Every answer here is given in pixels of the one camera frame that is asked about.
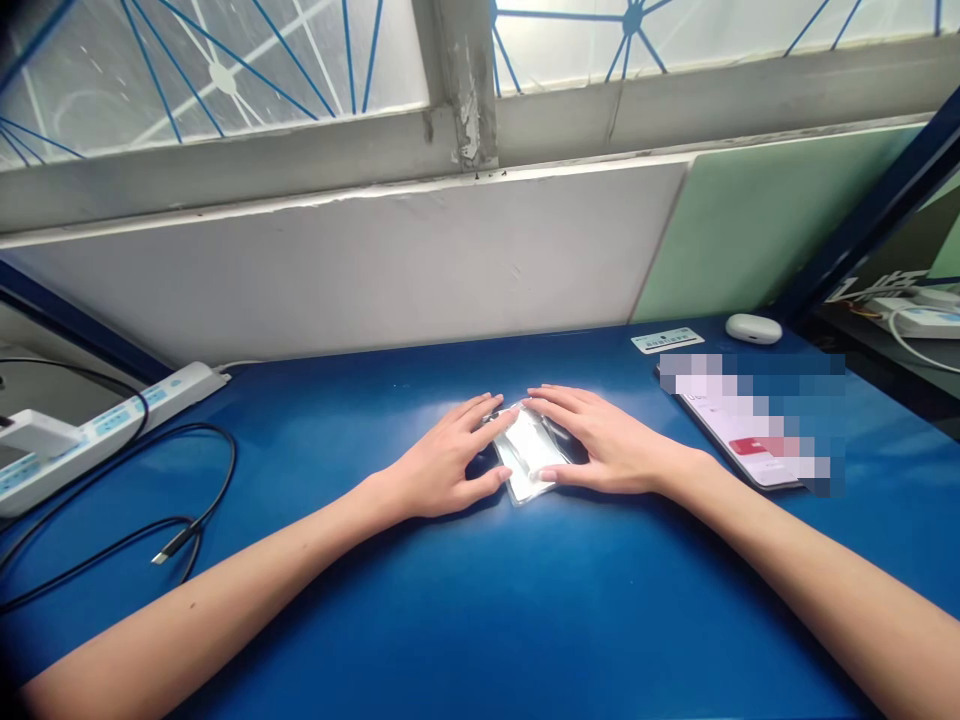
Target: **window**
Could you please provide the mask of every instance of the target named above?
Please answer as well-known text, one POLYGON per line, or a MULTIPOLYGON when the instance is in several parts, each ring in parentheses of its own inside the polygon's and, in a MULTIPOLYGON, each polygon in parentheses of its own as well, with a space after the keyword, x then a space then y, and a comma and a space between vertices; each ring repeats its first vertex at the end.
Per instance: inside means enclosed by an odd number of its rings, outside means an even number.
POLYGON ((952 0, 491 0, 500 97, 955 33, 952 0))
POLYGON ((9 39, 4 169, 429 102, 410 0, 43 0, 9 39))

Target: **black cable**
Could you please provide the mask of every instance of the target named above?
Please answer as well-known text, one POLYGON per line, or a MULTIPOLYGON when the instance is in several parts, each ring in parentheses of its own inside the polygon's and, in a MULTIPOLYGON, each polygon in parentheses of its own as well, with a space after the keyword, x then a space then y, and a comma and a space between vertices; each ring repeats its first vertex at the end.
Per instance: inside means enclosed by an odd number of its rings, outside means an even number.
POLYGON ((77 497, 79 497, 85 490, 87 490, 94 483, 96 483, 100 478, 102 478, 104 475, 106 475, 107 473, 115 469, 115 467, 117 467, 121 463, 124 463, 133 457, 136 457, 137 455, 142 453, 144 450, 150 447, 153 447, 157 443, 163 440, 167 440, 171 437, 174 437, 175 435, 189 432, 190 430, 212 430, 213 432, 216 432, 221 437, 223 437, 227 441, 227 443, 230 445, 230 462, 227 466, 227 472, 224 476, 223 484, 220 487, 220 491, 217 493, 216 497, 213 499, 213 502, 210 503, 207 509, 204 510, 200 514, 200 516, 197 517, 197 519, 194 520, 191 517, 177 515, 173 517, 164 518, 162 520, 155 520, 152 523, 144 525, 138 530, 135 530, 129 535, 126 535, 120 540, 117 540, 116 542, 112 543, 111 545, 104 548, 103 550, 100 550, 99 552, 94 553, 93 555, 88 557, 86 560, 83 560, 77 563, 76 565, 74 565, 73 567, 65 570, 64 572, 60 573, 56 577, 51 578, 50 580, 47 580, 46 582, 38 585, 37 587, 31 590, 28 590, 27 592, 22 593, 21 595, 18 595, 12 600, 9 600, 3 603, 3 605, 0 605, 0 615, 6 614, 11 610, 14 610, 20 607, 21 605, 24 605, 30 602, 31 600, 39 597, 40 595, 48 592, 49 590, 53 589, 60 583, 82 572, 83 570, 99 562, 105 557, 111 555, 112 553, 116 552, 124 545, 127 545, 133 540, 136 540, 140 536, 147 534, 149 532, 152 532, 154 530, 157 530, 161 527, 167 527, 169 525, 181 524, 181 523, 186 524, 187 527, 181 530, 179 533, 177 533, 177 535, 175 535, 174 538, 164 546, 163 550, 161 550, 160 553, 158 553, 157 557, 154 558, 154 563, 155 564, 162 563, 168 557, 173 556, 178 550, 180 550, 180 548, 183 545, 185 545, 191 538, 194 538, 194 544, 193 544, 193 549, 190 553, 190 559, 187 562, 187 567, 184 570, 183 574, 180 576, 180 580, 177 584, 182 585, 183 583, 185 583, 190 578, 190 575, 193 572, 193 568, 196 565, 197 556, 200 552, 200 543, 202 542, 202 536, 203 536, 203 523, 210 517, 211 514, 213 514, 213 512, 217 509, 217 506, 219 506, 221 500, 223 500, 223 496, 226 494, 227 489, 230 487, 230 482, 233 479, 233 473, 236 468, 236 462, 237 462, 236 440, 233 438, 233 436, 229 432, 227 432, 220 426, 213 425, 212 423, 207 423, 207 422, 194 422, 194 423, 188 423, 186 425, 181 425, 176 428, 171 428, 170 430, 167 430, 166 432, 161 433, 160 435, 155 435, 154 437, 150 438, 149 440, 142 443, 141 445, 138 445, 132 452, 128 453, 126 457, 120 458, 119 453, 118 455, 114 455, 114 457, 111 458, 111 460, 116 460, 116 463, 113 465, 113 467, 105 468, 96 475, 88 476, 84 484, 81 485, 80 488, 73 493, 73 495, 69 496, 66 500, 64 500, 62 503, 60 503, 56 507, 54 507, 50 512, 48 512, 42 518, 40 518, 40 520, 38 520, 27 532, 25 532, 10 547, 9 550, 7 550, 3 558, 0 559, 0 573, 2 573, 3 570, 20 553, 21 548, 24 546, 27 540, 29 540, 47 522, 49 522, 49 520, 54 515, 60 512, 63 508, 65 508, 71 502, 73 502, 77 497))
MULTIPOLYGON (((0 358, 0 364, 15 363, 15 362, 33 363, 35 365, 52 365, 53 367, 65 368, 67 370, 72 370, 74 372, 80 373, 81 375, 86 375, 87 377, 93 377, 99 380, 103 380, 105 382, 111 383, 114 387, 122 388, 124 391, 130 393, 131 395, 136 395, 140 399, 140 406, 143 408, 143 417, 140 418, 140 424, 137 426, 137 429, 134 431, 133 435, 130 436, 130 438, 120 447, 120 449, 117 450, 117 452, 115 452, 113 455, 106 458, 105 460, 100 461, 99 463, 94 465, 92 468, 90 468, 89 470, 87 470, 85 473, 81 474, 74 480, 71 480, 70 482, 66 483, 65 485, 63 485, 63 487, 58 488, 55 492, 51 493, 48 497, 44 498, 42 503, 50 502, 53 498, 58 497, 59 495, 66 492, 66 490, 68 490, 69 488, 73 487, 74 485, 77 485, 84 478, 87 478, 92 473, 95 473, 98 470, 102 469, 104 466, 107 465, 107 463, 109 463, 115 457, 120 455, 124 450, 127 450, 128 448, 130 448, 138 439, 140 439, 141 435, 143 435, 144 429, 147 427, 147 422, 149 422, 150 420, 150 406, 147 403, 147 399, 143 396, 143 394, 140 391, 138 391, 136 388, 134 388, 132 385, 125 383, 123 380, 117 380, 117 378, 110 377, 109 375, 105 375, 104 373, 101 373, 101 372, 97 372, 96 370, 88 370, 87 368, 80 367, 79 365, 62 363, 57 360, 44 360, 43 358, 19 358, 19 357, 18 358, 0 358)), ((13 525, 14 522, 19 520, 20 518, 22 518, 24 515, 26 515, 28 512, 32 510, 33 508, 30 508, 29 510, 24 511, 20 515, 17 515, 12 518, 7 518, 6 524, 2 528, 0 528, 0 530, 6 530, 8 527, 13 525)))

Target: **forearm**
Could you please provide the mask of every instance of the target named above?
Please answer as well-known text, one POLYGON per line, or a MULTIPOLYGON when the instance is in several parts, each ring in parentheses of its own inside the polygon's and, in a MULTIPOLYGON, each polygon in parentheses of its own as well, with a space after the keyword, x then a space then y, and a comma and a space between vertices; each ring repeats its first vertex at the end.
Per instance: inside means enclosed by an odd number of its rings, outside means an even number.
POLYGON ((104 631, 24 688, 40 718, 159 718, 321 571, 399 520, 364 485, 104 631))
POLYGON ((960 717, 957 620, 718 465, 662 490, 756 569, 888 717, 960 717))

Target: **finger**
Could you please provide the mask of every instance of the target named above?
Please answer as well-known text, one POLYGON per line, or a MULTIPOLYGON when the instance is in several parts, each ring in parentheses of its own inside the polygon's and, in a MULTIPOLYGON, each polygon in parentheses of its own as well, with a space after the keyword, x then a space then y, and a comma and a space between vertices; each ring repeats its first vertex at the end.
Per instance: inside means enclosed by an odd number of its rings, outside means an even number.
POLYGON ((486 425, 481 427, 475 433, 473 433, 473 448, 474 452, 478 453, 483 450, 487 445, 493 442, 493 439, 497 437, 500 433, 506 430, 508 427, 513 425, 516 422, 517 416, 520 414, 520 411, 517 408, 511 408, 510 410, 504 410, 500 415, 495 419, 488 422, 486 425))
POLYGON ((455 424, 465 428, 467 432, 473 430, 480 421, 487 415, 496 410, 503 403, 503 395, 494 395, 489 400, 484 400, 467 410, 463 417, 459 418, 455 424))
POLYGON ((542 398, 524 398, 521 402, 525 407, 528 407, 531 410, 536 410, 541 415, 546 415, 554 422, 560 423, 560 425, 565 427, 574 435, 576 435, 577 432, 583 427, 580 419, 575 414, 566 408, 562 408, 559 405, 554 405, 549 400, 544 400, 542 398))
POLYGON ((600 468, 594 463, 586 465, 553 465, 540 471, 540 479, 544 482, 555 482, 558 485, 579 485, 581 487, 600 490, 600 468))
POLYGON ((475 480, 463 480, 454 485, 453 492, 460 501, 460 507, 468 508, 477 500, 493 495, 511 472, 508 467, 495 467, 475 480))
POLYGON ((549 400, 554 405, 559 405, 562 408, 566 408, 570 412, 582 412, 587 407, 587 403, 578 398, 576 395, 558 388, 528 388, 527 392, 530 394, 530 397, 539 397, 543 398, 544 400, 549 400))
POLYGON ((597 400, 603 400, 602 397, 596 393, 590 392, 589 390, 584 390, 583 388, 572 388, 567 387, 566 385, 551 385, 550 383, 544 383, 541 387, 550 388, 552 390, 562 390, 573 395, 575 398, 582 400, 588 405, 595 403, 597 400))
POLYGON ((475 406, 477 403, 483 402, 489 397, 490 393, 484 393, 483 395, 477 395, 476 397, 470 398, 466 402, 460 403, 455 408, 452 408, 446 415, 440 418, 440 422, 438 422, 437 425, 449 425, 450 423, 456 422, 470 408, 475 406))

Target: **pixelated area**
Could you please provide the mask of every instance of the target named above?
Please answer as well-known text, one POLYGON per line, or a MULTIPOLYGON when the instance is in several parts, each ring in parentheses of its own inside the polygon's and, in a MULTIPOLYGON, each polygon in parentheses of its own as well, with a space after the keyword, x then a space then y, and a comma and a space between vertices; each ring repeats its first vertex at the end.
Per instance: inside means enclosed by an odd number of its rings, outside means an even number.
POLYGON ((788 486, 786 471, 817 497, 845 490, 845 373, 842 355, 660 359, 660 386, 686 400, 755 484, 788 486))

